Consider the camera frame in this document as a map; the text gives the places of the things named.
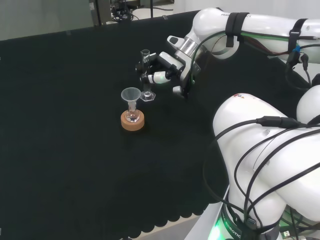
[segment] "black cable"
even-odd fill
[[[249,124],[255,124],[255,123],[257,123],[257,120],[256,120],[256,119],[255,119],[255,120],[248,120],[248,121],[239,122],[239,123],[237,123],[237,124],[235,124],[235,125],[233,125],[233,126],[228,127],[227,129],[225,129],[225,130],[223,130],[222,132],[220,132],[220,133],[214,138],[214,140],[213,140],[213,142],[211,143],[210,146],[212,147],[214,144],[216,144],[216,143],[218,142],[218,140],[219,140],[223,135],[227,134],[228,132],[230,132],[230,131],[232,131],[232,130],[234,130],[234,129],[236,129],[236,128],[239,128],[239,127],[241,127],[241,126],[245,126],[245,125],[249,125]],[[207,157],[207,158],[204,160],[204,162],[203,162],[203,166],[202,166],[202,177],[203,177],[204,185],[205,185],[205,187],[207,188],[207,190],[209,191],[210,195],[211,195],[214,199],[216,199],[217,201],[222,202],[222,203],[226,204],[227,206],[232,207],[232,208],[238,210],[239,212],[243,213],[243,212],[244,212],[243,209],[241,209],[240,207],[238,207],[238,206],[236,206],[236,205],[234,205],[234,204],[232,204],[232,203],[224,200],[222,197],[218,196],[214,191],[212,191],[212,189],[211,189],[210,186],[208,185],[208,182],[207,182],[207,180],[206,180],[206,175],[205,175],[205,169],[206,169],[206,164],[207,164],[208,159],[209,159],[209,158]]]
[[[140,20],[137,16],[135,16],[135,15],[133,15],[133,14],[132,14],[132,16],[134,16],[136,19]]]
[[[311,48],[311,47],[320,47],[320,44],[304,45],[304,46],[301,46],[300,49],[306,49],[306,48]]]
[[[296,225],[298,225],[298,224],[303,224],[303,225],[306,225],[307,227],[313,227],[311,224],[303,221],[303,218],[304,218],[304,216],[302,216],[302,214],[300,214],[300,218],[295,217],[294,219],[297,220],[297,222],[296,222],[295,224],[296,224]]]
[[[290,67],[287,67],[286,70],[285,70],[285,80],[286,80],[286,83],[293,89],[296,89],[296,90],[299,90],[299,91],[303,91],[303,92],[306,92],[308,91],[309,89],[308,88],[303,88],[303,87],[298,87],[298,86],[295,86],[293,85],[290,80],[289,80],[289,74],[292,74],[293,70],[290,68]]]
[[[255,179],[257,178],[258,174],[261,172],[261,170],[263,169],[263,167],[266,165],[266,163],[276,154],[278,153],[281,149],[283,149],[284,147],[286,147],[287,145],[299,140],[299,139],[302,139],[302,138],[305,138],[305,137],[309,137],[309,136],[312,136],[312,135],[315,135],[315,134],[319,134],[320,133],[320,129],[318,130],[313,130],[313,131],[309,131],[309,132],[306,132],[306,133],[303,133],[303,134],[300,134],[298,136],[295,136],[291,139],[289,139],[288,141],[282,143],[281,145],[279,145],[275,150],[273,150],[263,161],[262,163],[258,166],[258,168],[256,169],[256,171],[253,173],[253,176],[248,184],[248,188],[247,188],[247,191],[246,191],[246,196],[245,196],[245,201],[244,201],[244,220],[246,221],[248,219],[248,210],[252,207],[254,207],[261,199],[263,199],[265,196],[269,195],[270,193],[273,193],[274,191],[276,191],[277,189],[280,189],[282,188],[283,186],[301,178],[302,176],[312,172],[313,170],[317,169],[320,167],[320,163],[308,168],[307,170],[304,170],[303,172],[289,178],[288,180],[278,184],[277,186],[271,188],[270,190],[266,191],[264,194],[262,194],[260,197],[258,197],[254,202],[253,204],[248,208],[248,203],[249,203],[249,197],[250,197],[250,192],[251,192],[251,189],[252,189],[252,186],[254,184],[254,181]]]
[[[117,11],[115,6],[111,7],[111,13],[113,15],[112,20],[117,23],[120,23],[121,21],[132,21],[134,17],[136,17],[132,12],[133,11],[129,10],[127,6],[127,0],[124,1],[124,10]]]
[[[222,39],[224,36],[226,36],[226,35],[222,35],[221,37],[218,38],[218,40],[217,40],[217,41],[215,42],[215,44],[213,45],[213,48],[212,48],[211,52],[214,50],[217,42],[219,42],[219,40]]]
[[[310,75],[309,75],[309,73],[308,73],[308,70],[305,70],[305,73],[306,73],[306,76],[307,76],[307,78],[308,78],[309,86],[310,86],[310,88],[312,88],[312,82],[311,82],[311,79],[310,79]]]
[[[293,226],[293,230],[294,230],[294,234],[295,234],[295,239],[299,240],[299,234],[296,228],[296,222],[295,222],[295,218],[294,218],[294,213],[293,213],[293,209],[292,207],[290,207],[290,214],[291,214],[291,221],[292,221],[292,226]]]
[[[153,9],[158,9],[158,10],[163,10],[163,11],[173,11],[173,9],[165,9],[165,8],[160,8],[160,7],[156,7],[156,6],[154,6]]]
[[[234,181],[235,181],[235,184],[237,185],[237,187],[239,188],[239,190],[241,191],[241,193],[246,196],[246,193],[244,192],[244,190],[241,188],[240,184],[239,184],[239,181],[238,181],[238,177],[237,177],[237,173],[238,173],[238,169],[239,169],[239,166],[241,164],[241,162],[246,158],[246,156],[251,153],[254,149],[256,149],[257,147],[259,147],[260,145],[264,144],[265,142],[269,141],[269,140],[272,140],[278,136],[280,136],[281,134],[284,134],[288,131],[290,131],[291,129],[286,129],[286,130],[283,130],[281,132],[278,132],[277,134],[273,135],[273,136],[270,136],[264,140],[262,140],[261,142],[257,143],[256,145],[254,145],[253,147],[251,147],[241,158],[240,160],[238,161],[237,165],[235,166],[235,169],[234,169],[234,172],[233,172],[233,177],[234,177]],[[256,219],[259,221],[260,225],[262,226],[262,222],[261,220],[259,220],[259,216],[256,212],[256,208],[253,207],[253,212],[256,216]]]
[[[245,44],[245,45],[248,45],[249,47],[251,47],[251,48],[259,51],[260,53],[263,53],[263,54],[265,54],[265,55],[268,55],[268,56],[274,56],[274,57],[276,57],[276,56],[281,56],[281,55],[289,54],[288,51],[276,52],[276,53],[270,52],[270,53],[269,53],[269,52],[266,52],[266,51],[261,50],[260,48],[258,48],[258,47],[256,47],[256,46],[253,46],[252,44],[250,44],[250,43],[248,43],[248,42],[246,42],[246,41],[244,42],[244,44]]]

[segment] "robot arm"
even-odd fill
[[[233,47],[226,47],[227,36],[224,33],[217,35],[204,42],[196,53],[197,47],[203,40],[212,34],[224,32],[230,13],[217,8],[207,8],[200,11],[193,20],[193,26],[184,39],[169,36],[168,43],[176,50],[174,57],[181,64],[177,75],[180,79],[180,94],[186,96],[190,86],[190,73],[196,76],[201,69],[194,63],[191,67],[192,58],[197,60],[203,53],[210,51],[218,59],[231,57],[239,47],[237,37],[234,37]],[[288,51],[288,37],[295,25],[295,19],[248,14],[242,25],[242,35],[258,41],[271,53],[284,53]],[[301,28],[298,44],[302,47],[309,44],[320,44],[320,19],[307,19]],[[304,48],[303,52],[309,56],[310,63],[320,64],[320,48]],[[288,54],[279,56],[282,60],[288,59]]]

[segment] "green light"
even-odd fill
[[[220,238],[220,229],[218,226],[214,226],[211,229],[210,235],[208,237],[208,240],[218,240]]]
[[[216,225],[211,229],[208,240],[222,240],[222,239],[223,238],[220,233],[220,225],[218,220]]]

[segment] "floor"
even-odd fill
[[[161,9],[174,9],[174,4],[167,4],[167,5],[161,5],[161,6],[155,6],[156,8]],[[153,9],[153,17],[162,17],[163,15],[172,15],[174,11],[165,11],[165,10],[159,10],[159,9]],[[133,14],[139,18],[139,19],[149,19],[151,18],[151,11],[149,8],[141,8],[136,9],[133,11]]]

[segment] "white wall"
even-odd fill
[[[88,0],[0,0],[0,40],[87,27]]]
[[[221,8],[227,13],[248,12],[291,19],[319,19],[320,21],[320,0],[175,0],[173,13],[205,8]],[[308,81],[301,64],[296,66],[295,71]],[[320,66],[309,63],[308,72],[312,80],[316,74],[320,73]]]

